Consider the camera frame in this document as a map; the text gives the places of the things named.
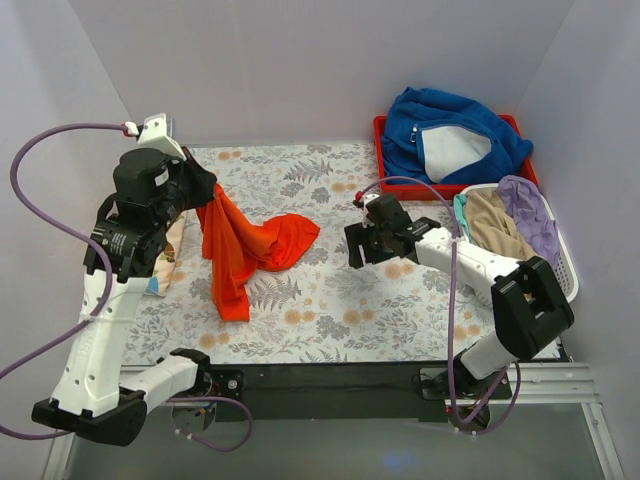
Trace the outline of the orange t shirt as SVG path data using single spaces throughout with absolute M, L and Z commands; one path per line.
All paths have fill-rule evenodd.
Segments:
M 211 262 L 211 299 L 224 322 L 247 322 L 250 302 L 245 285 L 258 270 L 292 268 L 313 246 L 320 227 L 293 213 L 251 223 L 215 187 L 215 199 L 196 209 L 202 233 L 202 257 Z

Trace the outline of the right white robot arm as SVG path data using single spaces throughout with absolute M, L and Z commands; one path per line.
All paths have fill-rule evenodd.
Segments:
M 533 359 L 574 324 L 569 301 L 543 258 L 492 253 L 428 217 L 412 219 L 391 194 L 359 193 L 354 204 L 362 219 L 345 229 L 351 267 L 407 258 L 469 286 L 492 309 L 493 330 L 455 355 L 432 387 L 475 397 L 501 370 Z

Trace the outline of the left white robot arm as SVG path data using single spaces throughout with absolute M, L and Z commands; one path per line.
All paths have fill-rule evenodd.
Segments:
M 116 191 L 101 205 L 90 235 L 106 253 L 88 249 L 83 329 L 62 377 L 32 410 L 34 422 L 96 443 L 127 446 L 146 416 L 177 394 L 205 398 L 213 386 L 208 355 L 178 348 L 130 380 L 120 379 L 129 332 L 166 234 L 181 213 L 213 200 L 216 177 L 191 152 L 137 148 L 114 169 Z

